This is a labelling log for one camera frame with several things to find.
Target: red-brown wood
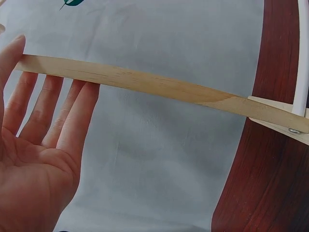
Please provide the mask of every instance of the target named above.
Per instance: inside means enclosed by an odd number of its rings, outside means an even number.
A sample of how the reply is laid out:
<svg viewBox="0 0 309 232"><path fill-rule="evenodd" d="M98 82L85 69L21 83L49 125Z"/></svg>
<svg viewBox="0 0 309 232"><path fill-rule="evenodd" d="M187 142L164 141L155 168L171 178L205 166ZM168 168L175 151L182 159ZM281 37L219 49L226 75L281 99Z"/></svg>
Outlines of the red-brown wood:
<svg viewBox="0 0 309 232"><path fill-rule="evenodd" d="M297 0L265 0L254 96L293 102L298 49ZM211 229L309 231L308 146L247 119Z"/></svg>

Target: white pipe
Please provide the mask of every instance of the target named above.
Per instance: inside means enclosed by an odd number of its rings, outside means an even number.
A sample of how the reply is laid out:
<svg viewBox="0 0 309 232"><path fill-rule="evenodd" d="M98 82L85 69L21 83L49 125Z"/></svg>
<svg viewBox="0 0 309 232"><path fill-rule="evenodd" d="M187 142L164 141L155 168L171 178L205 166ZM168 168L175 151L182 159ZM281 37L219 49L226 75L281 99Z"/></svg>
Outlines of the white pipe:
<svg viewBox="0 0 309 232"><path fill-rule="evenodd" d="M298 0L299 11L299 55L297 81L292 113L305 116L309 88L309 3Z"/></svg>

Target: wooden strip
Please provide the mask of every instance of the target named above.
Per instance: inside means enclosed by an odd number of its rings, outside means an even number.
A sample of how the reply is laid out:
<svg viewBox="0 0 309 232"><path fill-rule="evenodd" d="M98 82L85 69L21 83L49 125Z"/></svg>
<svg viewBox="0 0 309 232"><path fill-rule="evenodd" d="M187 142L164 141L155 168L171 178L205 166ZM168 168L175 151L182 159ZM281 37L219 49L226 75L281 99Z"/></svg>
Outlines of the wooden strip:
<svg viewBox="0 0 309 232"><path fill-rule="evenodd" d="M288 111L288 112L292 112L292 109L293 109L292 104L287 104L287 103L283 103L283 102L280 102L280 101L273 101L273 100L258 98L258 97L254 97L254 96L249 96L248 99L254 100L256 102L261 102L261 103L264 103L264 104L267 104L267 105L271 105L271 106L274 106L278 109L282 109L282 110L285 110L285 111ZM308 108L305 109L305 118L309 118L309 109ZM285 134L286 136L291 137L295 140L298 140L298 141L302 142L303 144L309 145L309 134L292 133L285 127L278 126L278 125L275 125L275 124L272 124L272 123L269 123L269 122L256 120L256 119L253 119L253 118L250 118L250 119L253 122L256 122L256 123L261 124L265 127L271 128L272 130L278 131L281 134Z"/></svg>
<svg viewBox="0 0 309 232"><path fill-rule="evenodd" d="M192 83L110 65L23 55L17 70L64 76L204 105L309 133L309 119L260 102Z"/></svg>

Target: white sheet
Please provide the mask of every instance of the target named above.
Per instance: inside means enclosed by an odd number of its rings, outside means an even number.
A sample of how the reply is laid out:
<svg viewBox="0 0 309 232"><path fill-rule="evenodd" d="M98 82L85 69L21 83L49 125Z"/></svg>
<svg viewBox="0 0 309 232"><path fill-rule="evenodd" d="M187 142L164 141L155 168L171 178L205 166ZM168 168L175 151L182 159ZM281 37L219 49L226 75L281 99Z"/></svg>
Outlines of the white sheet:
<svg viewBox="0 0 309 232"><path fill-rule="evenodd" d="M0 48L25 33L28 54L112 64L251 94L263 0L85 0L59 11L62 5L63 0L8 0L0 8L6 26ZM5 101L18 75L9 80ZM55 117L70 83L65 81ZM55 231L209 231L244 120L101 86L80 186Z"/></svg>

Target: hand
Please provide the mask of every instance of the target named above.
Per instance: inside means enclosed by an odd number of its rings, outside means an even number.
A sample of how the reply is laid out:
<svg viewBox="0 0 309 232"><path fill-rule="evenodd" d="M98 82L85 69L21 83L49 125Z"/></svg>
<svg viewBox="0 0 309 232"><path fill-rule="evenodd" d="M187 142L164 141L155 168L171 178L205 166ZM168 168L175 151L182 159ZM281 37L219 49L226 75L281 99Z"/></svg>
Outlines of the hand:
<svg viewBox="0 0 309 232"><path fill-rule="evenodd" d="M20 60L25 37L0 53L0 93ZM51 127L63 78L46 76L32 114L24 119L37 74L24 72L7 108L0 101L0 231L52 231L72 200L99 85L74 80Z"/></svg>

